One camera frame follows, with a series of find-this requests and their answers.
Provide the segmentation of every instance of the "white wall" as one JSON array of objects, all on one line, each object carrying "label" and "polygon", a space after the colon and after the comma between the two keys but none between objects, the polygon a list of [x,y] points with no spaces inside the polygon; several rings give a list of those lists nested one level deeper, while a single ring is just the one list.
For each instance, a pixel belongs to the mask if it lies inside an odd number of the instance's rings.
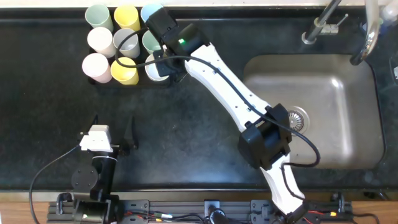
[{"label": "white wall", "polygon": [[[385,5],[391,0],[379,0]],[[165,6],[324,6],[330,0],[0,0],[0,7],[88,7],[92,4],[118,6],[131,2],[143,6],[159,2]],[[364,0],[342,0],[340,6],[363,6]]]}]

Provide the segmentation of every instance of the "sink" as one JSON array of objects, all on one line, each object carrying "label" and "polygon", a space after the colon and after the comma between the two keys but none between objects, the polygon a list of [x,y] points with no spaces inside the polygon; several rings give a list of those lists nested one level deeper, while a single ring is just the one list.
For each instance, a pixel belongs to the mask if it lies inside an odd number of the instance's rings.
[{"label": "sink", "polygon": [[[260,55],[244,68],[244,84],[271,106],[289,111],[290,126],[319,149],[317,168],[370,169],[384,154],[373,71],[350,55]],[[291,160],[315,155],[297,136]]]}]

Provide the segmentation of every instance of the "countertop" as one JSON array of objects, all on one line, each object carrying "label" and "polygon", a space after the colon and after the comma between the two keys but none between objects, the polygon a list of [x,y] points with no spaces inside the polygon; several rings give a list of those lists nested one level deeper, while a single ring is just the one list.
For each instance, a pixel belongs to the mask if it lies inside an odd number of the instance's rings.
[{"label": "countertop", "polygon": [[[363,8],[338,9],[350,17],[335,36],[304,45],[302,32],[320,9],[174,9],[182,24],[209,37],[232,71],[262,54],[352,54],[363,44]],[[3,9],[0,19],[0,190],[27,190],[35,173],[76,145],[82,127],[124,129],[136,118],[140,147],[120,157],[114,191],[159,189],[267,190],[262,174],[237,149],[239,131],[228,112],[192,77],[167,89],[104,89],[87,82],[81,62],[89,52],[84,9]],[[398,28],[379,38],[367,62],[379,98],[386,151],[371,170],[294,169],[311,190],[398,189]],[[37,190],[70,190],[87,152],[75,151],[44,171]]]}]

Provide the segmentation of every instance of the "faucet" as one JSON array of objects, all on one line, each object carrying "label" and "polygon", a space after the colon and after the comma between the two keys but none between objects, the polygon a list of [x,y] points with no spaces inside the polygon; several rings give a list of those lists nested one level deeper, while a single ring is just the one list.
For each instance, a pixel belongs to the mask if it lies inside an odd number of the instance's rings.
[{"label": "faucet", "polygon": [[[326,21],[340,2],[341,0],[332,0],[322,14],[314,20],[310,30],[303,33],[302,40],[305,44],[314,44],[317,40],[317,36],[325,33],[324,30],[327,27]],[[380,23],[378,0],[365,0],[365,7],[367,19],[365,42],[361,49],[350,58],[349,61],[352,65],[359,65],[372,52],[379,35]],[[346,18],[347,15],[337,25],[329,27],[328,30],[331,30],[332,34],[336,34],[338,32],[338,25],[340,25]]]}]

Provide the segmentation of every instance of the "pink cup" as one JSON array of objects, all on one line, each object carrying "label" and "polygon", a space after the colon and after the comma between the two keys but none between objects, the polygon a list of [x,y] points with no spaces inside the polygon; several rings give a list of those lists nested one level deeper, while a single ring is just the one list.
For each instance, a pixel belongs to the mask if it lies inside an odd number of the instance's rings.
[{"label": "pink cup", "polygon": [[106,57],[99,53],[89,54],[81,65],[83,72],[100,83],[111,81],[111,68]]}]

